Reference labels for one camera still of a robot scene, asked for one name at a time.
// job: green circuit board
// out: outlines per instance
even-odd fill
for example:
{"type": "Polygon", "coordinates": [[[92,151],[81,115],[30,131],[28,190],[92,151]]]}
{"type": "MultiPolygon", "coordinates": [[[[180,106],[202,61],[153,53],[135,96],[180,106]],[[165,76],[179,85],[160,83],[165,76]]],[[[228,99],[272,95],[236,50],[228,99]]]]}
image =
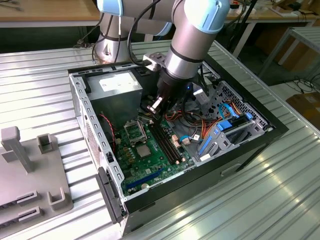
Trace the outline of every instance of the green circuit board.
{"type": "MultiPolygon", "coordinates": [[[[147,140],[145,142],[139,142],[136,145],[130,145],[130,141],[125,129],[121,129],[115,133],[116,139],[120,139],[120,144],[117,145],[117,160],[120,168],[124,174],[124,180],[121,184],[122,190],[125,196],[131,195],[142,189],[142,184],[148,184],[149,186],[160,182],[170,176],[173,176],[181,171],[194,165],[194,162],[184,146],[181,146],[177,153],[180,155],[183,161],[179,164],[171,164],[166,154],[162,151],[156,138],[150,131],[150,126],[148,124],[142,125],[147,140]],[[145,150],[147,154],[141,157],[141,151],[139,149],[145,150]],[[135,187],[130,187],[130,184],[135,183],[147,176],[152,174],[157,174],[150,180],[141,182],[135,187]]],[[[167,122],[163,121],[160,127],[165,130],[166,137],[171,140],[174,132],[169,127],[167,122]]]]}

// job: chip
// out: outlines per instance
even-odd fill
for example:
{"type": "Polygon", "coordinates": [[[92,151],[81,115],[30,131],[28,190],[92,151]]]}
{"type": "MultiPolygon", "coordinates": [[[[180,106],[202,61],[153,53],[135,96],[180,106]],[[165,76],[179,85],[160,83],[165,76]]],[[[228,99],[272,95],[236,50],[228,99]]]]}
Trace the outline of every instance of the chip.
{"type": "Polygon", "coordinates": [[[136,147],[137,153],[140,155],[141,158],[145,158],[151,155],[150,149],[147,145],[141,145],[136,147]]]}

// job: table leg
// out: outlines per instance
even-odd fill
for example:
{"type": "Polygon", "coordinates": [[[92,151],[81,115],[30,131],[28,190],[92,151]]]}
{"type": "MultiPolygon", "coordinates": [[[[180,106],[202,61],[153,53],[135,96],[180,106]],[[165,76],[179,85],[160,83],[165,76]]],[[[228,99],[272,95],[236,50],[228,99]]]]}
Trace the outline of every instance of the table leg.
{"type": "Polygon", "coordinates": [[[248,24],[248,26],[246,26],[244,33],[242,34],[242,37],[239,41],[239,43],[237,44],[237,46],[235,47],[234,51],[233,51],[233,56],[235,56],[236,58],[239,56],[242,48],[244,47],[246,41],[248,40],[252,30],[254,29],[256,23],[255,22],[251,22],[248,24]]]}
{"type": "MultiPolygon", "coordinates": [[[[314,21],[311,21],[311,22],[308,22],[305,26],[306,27],[312,27],[312,25],[314,23],[315,23],[314,21]]],[[[294,42],[291,44],[291,46],[288,48],[288,50],[285,52],[285,54],[282,56],[282,58],[278,62],[279,65],[284,64],[284,62],[287,60],[289,55],[295,50],[295,48],[296,48],[296,46],[298,45],[299,42],[300,42],[299,40],[294,40],[294,42]]]]}
{"type": "Polygon", "coordinates": [[[272,60],[276,57],[276,55],[278,54],[278,52],[280,51],[280,49],[283,47],[283,45],[286,43],[286,41],[288,40],[289,36],[290,36],[290,31],[291,29],[288,28],[285,33],[283,34],[282,38],[280,39],[280,41],[276,44],[276,46],[274,47],[274,49],[272,50],[272,52],[270,53],[270,55],[267,57],[267,59],[265,60],[260,72],[258,73],[258,77],[261,78],[263,76],[263,74],[265,73],[265,71],[267,70],[267,68],[269,67],[269,65],[271,64],[272,60]]]}

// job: motherboard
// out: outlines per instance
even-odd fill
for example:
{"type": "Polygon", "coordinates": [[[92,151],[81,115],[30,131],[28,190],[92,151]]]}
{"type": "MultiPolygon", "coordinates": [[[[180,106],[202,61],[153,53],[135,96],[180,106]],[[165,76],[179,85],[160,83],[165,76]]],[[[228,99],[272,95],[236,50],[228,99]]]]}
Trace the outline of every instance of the motherboard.
{"type": "Polygon", "coordinates": [[[117,131],[115,137],[125,196],[194,166],[185,146],[174,141],[175,133],[166,121],[160,124],[131,122],[117,131]]]}

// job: metal workbench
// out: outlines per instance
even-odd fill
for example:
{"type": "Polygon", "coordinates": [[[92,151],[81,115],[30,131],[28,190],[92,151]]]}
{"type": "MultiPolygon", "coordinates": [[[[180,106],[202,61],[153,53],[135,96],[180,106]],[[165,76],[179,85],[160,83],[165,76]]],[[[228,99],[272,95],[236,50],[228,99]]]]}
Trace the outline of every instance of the metal workbench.
{"type": "MultiPolygon", "coordinates": [[[[137,43],[166,53],[169,41],[137,43]]],[[[273,95],[245,66],[214,43],[209,54],[290,129],[243,171],[129,234],[124,239],[315,239],[320,236],[319,131],[273,95]]],[[[110,239],[120,236],[95,180],[75,119],[67,69],[92,65],[91,49],[0,55],[0,128],[16,125],[21,140],[54,134],[74,208],[8,239],[110,239]]]]}

